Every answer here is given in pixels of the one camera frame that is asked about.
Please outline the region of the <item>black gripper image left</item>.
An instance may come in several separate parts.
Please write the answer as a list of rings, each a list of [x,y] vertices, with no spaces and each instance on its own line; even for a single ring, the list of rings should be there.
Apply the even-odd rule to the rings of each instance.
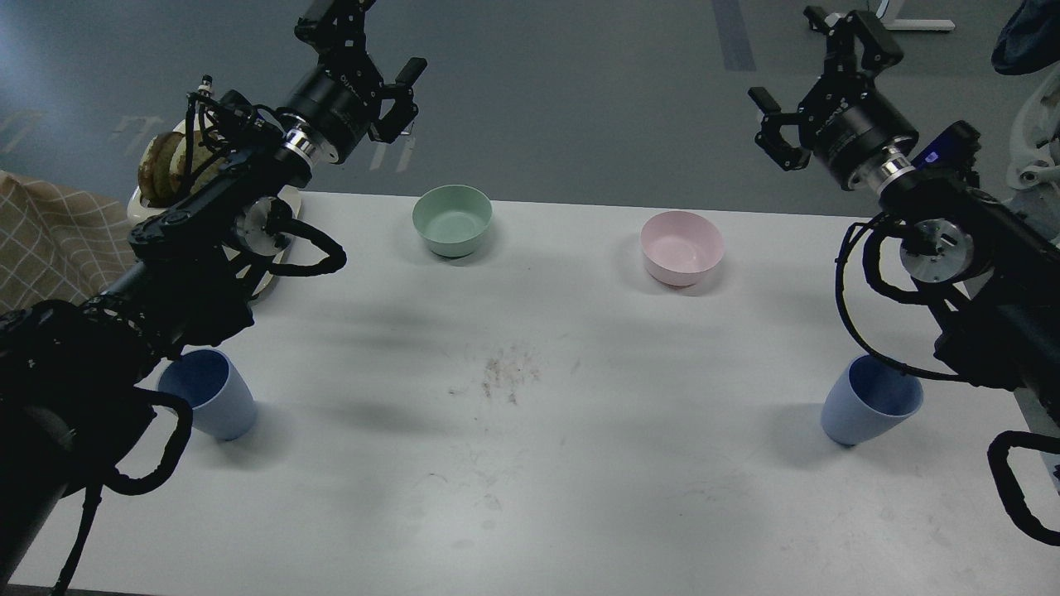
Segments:
[[[295,37],[317,63],[282,105],[283,148],[308,165],[340,165],[364,138],[393,143],[414,121],[414,83],[428,63],[409,57],[386,82],[366,45],[372,1],[314,1],[296,20]]]

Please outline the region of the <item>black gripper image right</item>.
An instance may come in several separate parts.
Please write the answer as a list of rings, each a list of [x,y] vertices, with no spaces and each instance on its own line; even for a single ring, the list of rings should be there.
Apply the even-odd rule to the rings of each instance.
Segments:
[[[833,19],[824,7],[805,7],[803,17],[826,39],[822,75],[790,113],[765,87],[750,87],[747,95],[761,113],[754,143],[785,172],[815,158],[845,191],[882,191],[913,169],[908,153],[918,140],[874,86],[879,73],[903,60],[903,50],[874,12]]]

